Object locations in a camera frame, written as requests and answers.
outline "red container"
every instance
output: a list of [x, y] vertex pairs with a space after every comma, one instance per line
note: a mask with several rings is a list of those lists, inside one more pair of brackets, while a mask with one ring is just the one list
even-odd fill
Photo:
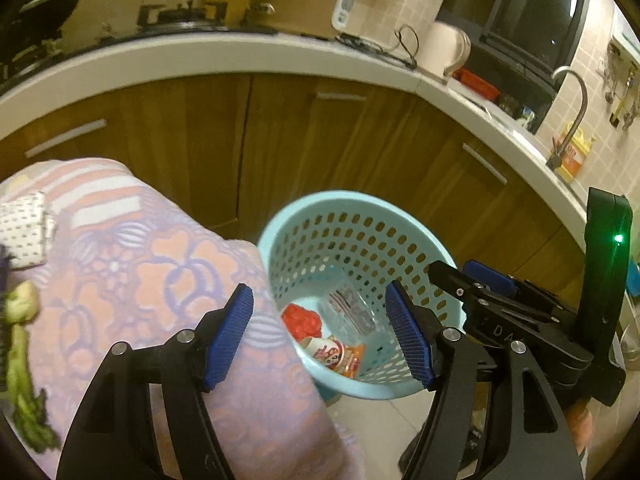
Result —
[[458, 79], [464, 86], [471, 88], [477, 94], [480, 94], [482, 97], [495, 103], [496, 99], [500, 97], [500, 91], [493, 86], [491, 83], [488, 83], [481, 77], [477, 76], [473, 72], [469, 72], [466, 68], [461, 68], [455, 74], [456, 79]]

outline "blue gripper pad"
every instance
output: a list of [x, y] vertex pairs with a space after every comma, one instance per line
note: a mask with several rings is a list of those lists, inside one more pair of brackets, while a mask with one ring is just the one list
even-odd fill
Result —
[[254, 293], [243, 286], [236, 294], [233, 303], [225, 306], [225, 319], [207, 351], [207, 367], [204, 383], [213, 390], [226, 379], [231, 368], [238, 345], [254, 312]]
[[488, 286], [489, 290], [495, 294], [511, 299], [516, 297], [518, 289], [513, 280], [509, 276], [493, 270], [491, 267], [487, 267], [475, 260], [469, 260], [462, 266], [462, 272], [472, 280]]
[[414, 379], [428, 388], [435, 379], [431, 370], [431, 349], [409, 312], [408, 301], [402, 285], [391, 282], [386, 286], [386, 314], [396, 333], [406, 363]]

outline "crumpled red item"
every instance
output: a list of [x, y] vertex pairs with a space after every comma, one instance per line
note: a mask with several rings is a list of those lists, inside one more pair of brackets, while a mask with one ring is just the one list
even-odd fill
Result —
[[322, 321], [312, 310], [289, 303], [282, 313], [282, 320], [297, 342], [305, 337], [322, 337]]

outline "blue object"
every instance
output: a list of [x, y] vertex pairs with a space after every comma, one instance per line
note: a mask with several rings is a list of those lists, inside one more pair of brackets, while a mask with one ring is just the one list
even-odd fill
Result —
[[431, 349], [422, 337], [404, 298], [398, 286], [389, 283], [385, 293], [386, 314], [396, 333], [411, 375], [420, 381], [422, 386], [428, 388], [435, 379], [431, 369]]
[[640, 270], [635, 261], [629, 261], [629, 270], [626, 274], [626, 290], [633, 297], [640, 296]]
[[[330, 390], [361, 399], [397, 399], [424, 388], [412, 377], [386, 314], [385, 287], [392, 280], [407, 285], [412, 301], [431, 308], [440, 322], [459, 329], [465, 322], [462, 303], [431, 285], [427, 275], [431, 262], [455, 267], [453, 258], [417, 219], [378, 198], [351, 191], [302, 197], [271, 219], [258, 249], [278, 311], [289, 303], [318, 310], [331, 276], [340, 270], [378, 324], [364, 338], [355, 379], [329, 370], [294, 342], [306, 371], [323, 387], [323, 398]], [[322, 328], [331, 329], [324, 320]]]
[[207, 351], [204, 383], [210, 390], [225, 380], [254, 312], [254, 293], [246, 285], [240, 286], [231, 301], [225, 306], [225, 319]]
[[475, 260], [469, 260], [462, 266], [462, 272], [472, 280], [488, 286], [496, 294], [501, 294], [505, 298], [511, 299], [516, 297], [518, 289], [513, 280], [509, 276], [493, 270], [491, 267], [487, 267]]

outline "basket rim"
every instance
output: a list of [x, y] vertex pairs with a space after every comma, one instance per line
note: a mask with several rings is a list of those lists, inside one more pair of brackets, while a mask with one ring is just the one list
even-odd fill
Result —
[[[277, 240], [278, 234], [280, 233], [282, 227], [286, 225], [287, 221], [292, 216], [297, 215], [307, 207], [318, 204], [320, 202], [328, 202], [329, 200], [353, 200], [358, 202], [365, 202], [391, 211], [392, 213], [398, 215], [399, 217], [402, 217], [405, 221], [410, 222], [414, 225], [414, 227], [419, 229], [421, 233], [425, 237], [427, 237], [440, 251], [440, 253], [443, 255], [443, 260], [450, 266], [457, 268], [456, 263], [453, 261], [453, 258], [449, 254], [449, 251], [446, 250], [446, 248], [435, 237], [435, 235], [431, 233], [431, 231], [429, 231], [420, 221], [414, 218], [414, 216], [411, 216], [406, 211], [400, 209], [399, 207], [396, 207], [389, 202], [386, 202], [385, 200], [368, 195], [366, 193], [346, 190], [331, 190], [312, 193], [310, 195], [300, 197], [299, 199], [294, 200], [293, 202], [284, 206], [284, 208], [280, 209], [280, 211], [278, 211], [276, 215], [271, 218], [265, 229], [262, 231], [257, 244], [258, 250], [260, 252], [260, 257], [262, 259], [262, 264], [264, 265], [265, 272], [267, 273], [267, 279], [269, 279], [270, 275], [269, 255], [271, 254], [275, 241]], [[461, 308], [459, 323], [460, 326], [457, 326], [457, 328], [462, 327], [465, 317], [465, 313]], [[406, 397], [424, 389], [422, 384], [413, 378], [407, 378], [406, 380], [402, 380], [397, 383], [375, 384], [364, 383], [355, 379], [344, 377], [332, 370], [329, 370], [325, 366], [312, 359], [308, 354], [306, 354], [306, 352], [302, 349], [302, 347], [293, 338], [288, 330], [287, 335], [293, 342], [296, 349], [296, 354], [303, 362], [306, 371], [311, 375], [311, 377], [323, 386], [327, 386], [328, 388], [331, 388], [332, 390], [335, 390], [339, 393], [343, 393], [351, 397], [358, 397], [361, 399], [387, 400]]]

